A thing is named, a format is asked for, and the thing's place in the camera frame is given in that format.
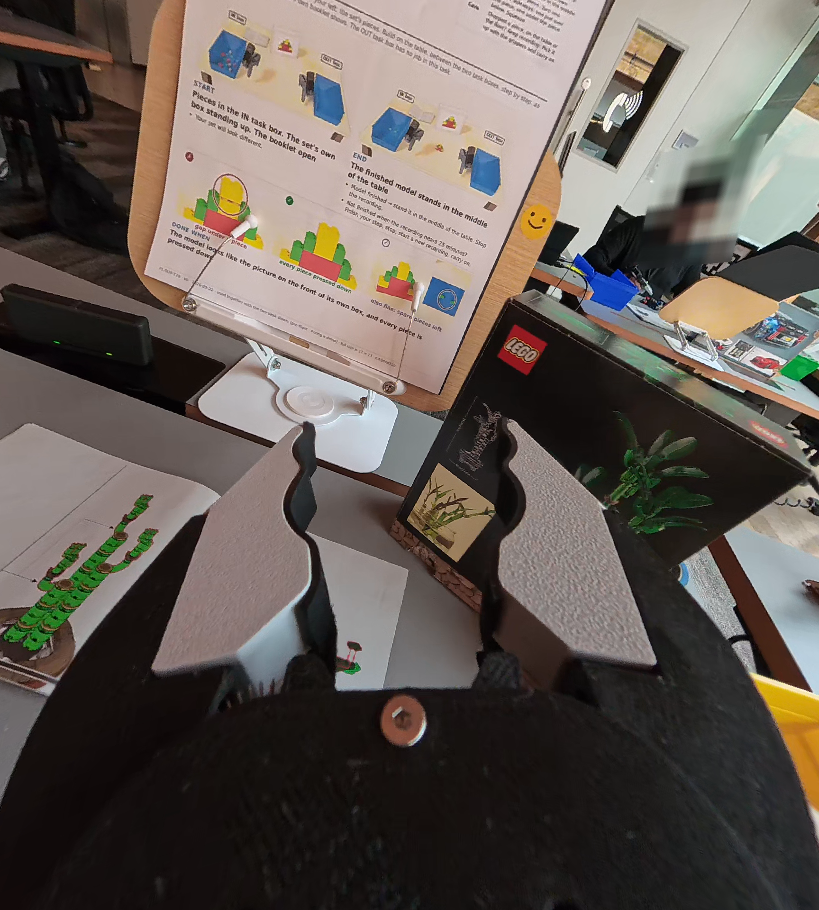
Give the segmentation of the printed instruction sheet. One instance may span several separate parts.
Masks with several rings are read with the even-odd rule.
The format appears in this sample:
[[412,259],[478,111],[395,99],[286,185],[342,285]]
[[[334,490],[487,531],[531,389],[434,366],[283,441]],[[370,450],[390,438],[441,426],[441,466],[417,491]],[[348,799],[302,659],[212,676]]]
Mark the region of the printed instruction sheet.
[[146,275],[438,395],[610,2],[186,2]]

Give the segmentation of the open lego instruction booklet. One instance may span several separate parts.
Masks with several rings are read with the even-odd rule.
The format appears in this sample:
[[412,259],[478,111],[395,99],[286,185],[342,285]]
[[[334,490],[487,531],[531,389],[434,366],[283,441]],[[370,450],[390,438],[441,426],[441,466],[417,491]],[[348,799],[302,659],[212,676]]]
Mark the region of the open lego instruction booklet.
[[[0,680],[50,694],[119,601],[220,499],[26,424],[0,439]],[[408,573],[313,533],[341,690],[384,686]]]

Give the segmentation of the black flat panel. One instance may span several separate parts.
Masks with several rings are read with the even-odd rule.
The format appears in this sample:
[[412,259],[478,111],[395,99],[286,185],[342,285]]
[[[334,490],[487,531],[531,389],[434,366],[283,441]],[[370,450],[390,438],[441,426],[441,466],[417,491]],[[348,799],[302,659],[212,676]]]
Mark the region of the black flat panel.
[[782,246],[747,256],[725,267],[717,277],[780,301],[819,290],[819,252],[802,246]]

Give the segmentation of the black box-shaped device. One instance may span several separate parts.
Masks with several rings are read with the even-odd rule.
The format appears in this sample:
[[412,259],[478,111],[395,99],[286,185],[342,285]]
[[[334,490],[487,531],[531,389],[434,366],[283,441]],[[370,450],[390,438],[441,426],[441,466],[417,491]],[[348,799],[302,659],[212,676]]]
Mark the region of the black box-shaped device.
[[146,317],[17,284],[3,287],[1,295],[13,329],[24,340],[135,367],[153,361]]

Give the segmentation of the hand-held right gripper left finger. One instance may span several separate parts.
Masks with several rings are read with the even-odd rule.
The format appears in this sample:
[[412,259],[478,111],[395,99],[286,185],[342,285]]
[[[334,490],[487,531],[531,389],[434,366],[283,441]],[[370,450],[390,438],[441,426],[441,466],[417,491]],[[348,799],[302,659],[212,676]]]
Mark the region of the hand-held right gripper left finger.
[[152,664],[280,686],[290,661],[336,672],[337,626],[317,543],[315,427],[291,429],[210,509]]

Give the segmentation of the black lego set box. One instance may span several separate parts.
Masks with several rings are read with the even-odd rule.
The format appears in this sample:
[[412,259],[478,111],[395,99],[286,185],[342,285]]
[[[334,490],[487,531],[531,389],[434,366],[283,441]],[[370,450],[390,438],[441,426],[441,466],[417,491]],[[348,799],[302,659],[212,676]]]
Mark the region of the black lego set box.
[[391,527],[472,609],[504,529],[504,421],[617,510],[667,568],[811,475],[787,428],[526,292],[505,303]]

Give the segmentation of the dark framed wall window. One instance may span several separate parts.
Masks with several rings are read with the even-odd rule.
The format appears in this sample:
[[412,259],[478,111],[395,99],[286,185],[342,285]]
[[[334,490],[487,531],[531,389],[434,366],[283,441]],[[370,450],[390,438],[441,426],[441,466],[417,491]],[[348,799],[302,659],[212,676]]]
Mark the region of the dark framed wall window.
[[617,168],[683,55],[653,29],[637,25],[597,101],[577,149]]

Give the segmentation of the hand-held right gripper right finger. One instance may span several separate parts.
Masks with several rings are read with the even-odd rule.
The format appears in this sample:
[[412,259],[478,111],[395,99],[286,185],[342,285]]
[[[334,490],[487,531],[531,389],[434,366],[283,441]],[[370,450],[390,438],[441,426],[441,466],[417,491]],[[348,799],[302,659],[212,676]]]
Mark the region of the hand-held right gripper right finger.
[[549,690],[576,662],[650,671],[657,659],[597,499],[516,421],[498,431],[499,539],[481,632]]

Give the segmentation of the blue plastic bin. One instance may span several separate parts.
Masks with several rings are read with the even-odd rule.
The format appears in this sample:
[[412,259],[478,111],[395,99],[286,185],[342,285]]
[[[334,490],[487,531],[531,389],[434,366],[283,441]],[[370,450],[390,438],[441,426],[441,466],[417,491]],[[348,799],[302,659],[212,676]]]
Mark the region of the blue plastic bin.
[[591,299],[616,312],[624,309],[640,293],[638,286],[619,270],[605,276],[581,255],[575,256],[573,267],[583,274],[591,290]]

